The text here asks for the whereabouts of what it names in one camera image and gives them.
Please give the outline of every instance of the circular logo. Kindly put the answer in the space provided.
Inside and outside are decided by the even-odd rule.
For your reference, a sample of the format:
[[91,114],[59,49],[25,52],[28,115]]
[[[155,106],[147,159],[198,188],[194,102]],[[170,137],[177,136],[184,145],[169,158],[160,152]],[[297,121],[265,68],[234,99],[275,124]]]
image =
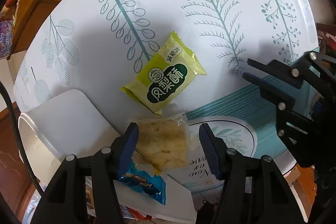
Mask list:
[[160,68],[151,68],[148,72],[148,78],[153,83],[160,82],[164,77],[163,70]]

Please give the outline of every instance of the dark green label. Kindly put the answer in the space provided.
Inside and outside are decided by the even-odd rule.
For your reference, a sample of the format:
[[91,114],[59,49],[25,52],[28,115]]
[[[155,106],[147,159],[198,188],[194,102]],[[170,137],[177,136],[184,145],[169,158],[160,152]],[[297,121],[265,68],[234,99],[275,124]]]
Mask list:
[[182,64],[169,66],[165,69],[161,80],[149,86],[147,99],[154,104],[166,100],[182,85],[187,73],[187,68]]

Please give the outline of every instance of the black cable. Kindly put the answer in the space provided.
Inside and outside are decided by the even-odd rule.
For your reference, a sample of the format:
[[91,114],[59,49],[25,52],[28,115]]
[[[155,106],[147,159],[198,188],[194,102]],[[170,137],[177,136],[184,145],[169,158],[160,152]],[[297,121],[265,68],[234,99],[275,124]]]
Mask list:
[[5,89],[5,87],[3,86],[3,84],[1,83],[1,81],[0,81],[0,93],[3,97],[3,99],[5,100],[6,105],[8,107],[8,110],[9,110],[9,116],[10,116],[10,119],[11,119],[11,122],[12,122],[15,139],[16,139],[16,142],[17,142],[17,146],[19,147],[19,151],[20,151],[23,163],[26,166],[26,169],[27,169],[27,171],[28,171],[28,173],[29,173],[34,185],[35,185],[36,190],[42,196],[43,195],[43,190],[42,190],[39,182],[37,181],[37,178],[34,175],[32,167],[29,164],[25,148],[23,147],[23,143],[22,143],[22,139],[21,139],[21,136],[20,136],[20,133],[19,133],[19,128],[18,128],[18,125],[17,125],[17,121],[16,121],[16,117],[15,117],[14,108],[13,108],[13,105],[12,105],[11,98],[9,97],[9,94],[8,94],[7,90]]

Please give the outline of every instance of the purple package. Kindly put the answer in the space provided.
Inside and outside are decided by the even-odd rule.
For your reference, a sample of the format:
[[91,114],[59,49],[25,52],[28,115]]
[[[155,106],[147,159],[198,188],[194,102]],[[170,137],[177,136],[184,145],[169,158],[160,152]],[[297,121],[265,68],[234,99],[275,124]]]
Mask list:
[[11,53],[13,41],[13,20],[0,20],[0,58]]

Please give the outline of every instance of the white plastic container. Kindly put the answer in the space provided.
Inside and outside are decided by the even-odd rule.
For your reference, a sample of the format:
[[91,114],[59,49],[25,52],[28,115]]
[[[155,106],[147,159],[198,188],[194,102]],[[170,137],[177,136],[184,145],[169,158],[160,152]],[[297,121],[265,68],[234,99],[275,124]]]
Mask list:
[[[120,136],[79,90],[68,90],[21,113],[18,126],[31,167],[45,184],[67,155],[93,155]],[[191,192],[168,176],[165,182],[166,205],[119,181],[115,181],[115,191],[122,205],[153,217],[194,224],[197,212]]]

